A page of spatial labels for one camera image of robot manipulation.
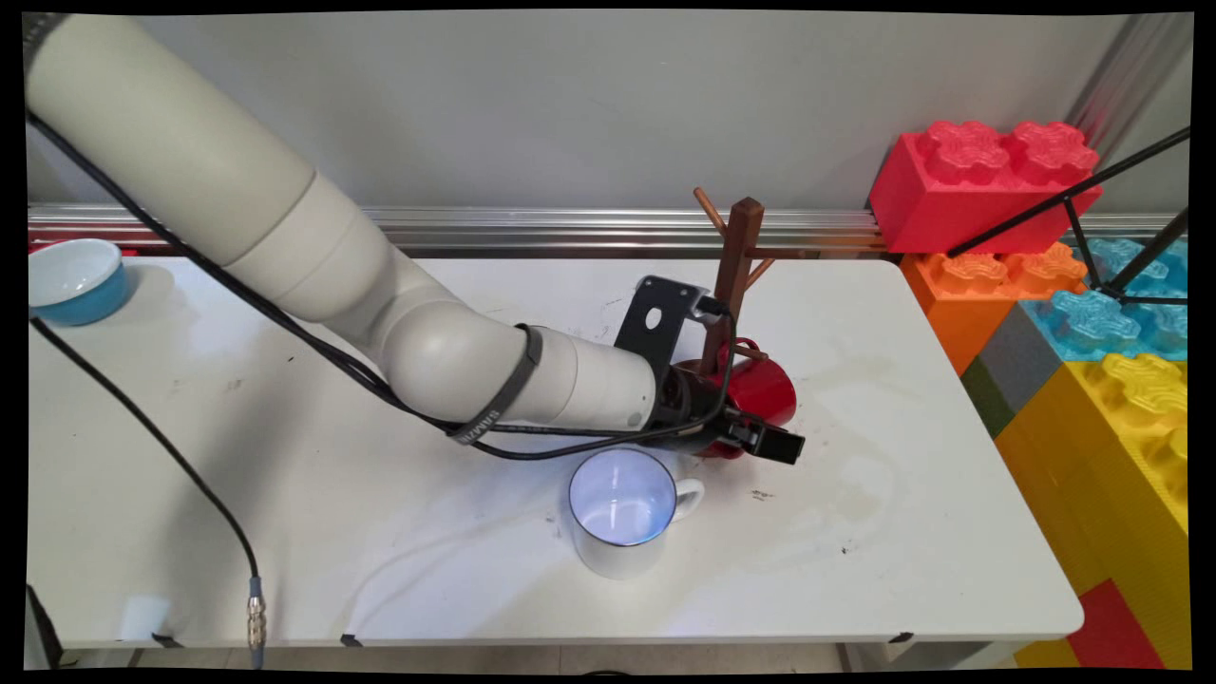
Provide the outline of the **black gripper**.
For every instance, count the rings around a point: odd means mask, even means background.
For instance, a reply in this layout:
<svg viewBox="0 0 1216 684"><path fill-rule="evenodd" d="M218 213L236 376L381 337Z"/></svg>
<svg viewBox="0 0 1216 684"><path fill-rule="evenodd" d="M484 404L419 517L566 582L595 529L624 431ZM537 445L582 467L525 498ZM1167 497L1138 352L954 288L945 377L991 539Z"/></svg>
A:
<svg viewBox="0 0 1216 684"><path fill-rule="evenodd" d="M665 428L689 424L717 407L721 377L704 375L699 361L680 361L666 372L657 398L653 426ZM653 441L655 449L676 453L734 453L739 450L769 462L795 465L807 442L782 426L751 413L726 410L698 432L668 434Z"/></svg>

